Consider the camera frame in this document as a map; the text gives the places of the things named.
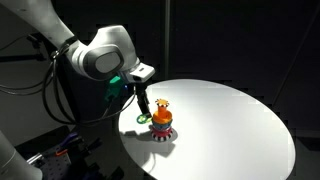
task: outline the white round table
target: white round table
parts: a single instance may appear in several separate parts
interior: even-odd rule
[[[136,121],[137,99],[121,113],[119,131],[132,159],[156,179],[281,180],[290,175],[292,137],[258,100],[225,85],[187,79],[156,83],[146,91],[151,113],[156,99],[169,101],[175,137],[155,142],[152,123]]]

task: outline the black background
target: black background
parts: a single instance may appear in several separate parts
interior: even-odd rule
[[[126,27],[141,60],[164,77],[164,0],[54,1],[85,43],[99,27]],[[289,128],[320,130],[320,18],[303,41],[319,1],[172,1],[170,78],[224,83],[256,97]],[[296,60],[279,99],[281,84]],[[83,119],[104,110],[105,83],[69,75]]]

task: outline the small figurine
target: small figurine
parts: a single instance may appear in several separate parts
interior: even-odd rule
[[[156,141],[166,141],[172,137],[172,114],[167,110],[168,101],[157,99],[158,111],[152,116],[152,137]]]

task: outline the table surface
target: table surface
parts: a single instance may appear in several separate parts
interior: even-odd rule
[[[156,83],[146,91],[151,113],[157,110],[156,99],[169,101],[174,137],[152,140],[151,122],[136,122],[141,114],[137,99],[121,113],[119,131],[129,155],[153,177],[279,180],[290,175],[296,155],[292,137],[278,116],[253,97],[188,79]]]

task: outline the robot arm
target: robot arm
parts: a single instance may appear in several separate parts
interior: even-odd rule
[[[0,0],[0,3],[36,28],[58,49],[74,37],[57,16],[51,0]],[[155,73],[153,67],[140,62],[123,26],[99,29],[88,46],[75,40],[66,56],[76,72],[93,80],[106,80],[118,73],[127,84],[144,83]]]

